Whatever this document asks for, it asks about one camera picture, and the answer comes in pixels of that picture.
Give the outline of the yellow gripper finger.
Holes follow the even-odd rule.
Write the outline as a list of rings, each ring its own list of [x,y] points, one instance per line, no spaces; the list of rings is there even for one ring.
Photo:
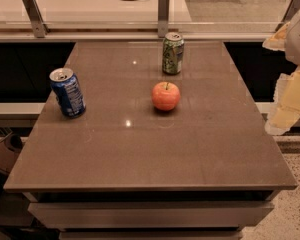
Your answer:
[[[262,47],[272,51],[284,51],[289,25],[290,23],[287,22],[280,27],[275,34],[263,42]]]
[[[277,80],[265,130],[282,135],[300,119],[300,66],[290,74],[282,73]]]

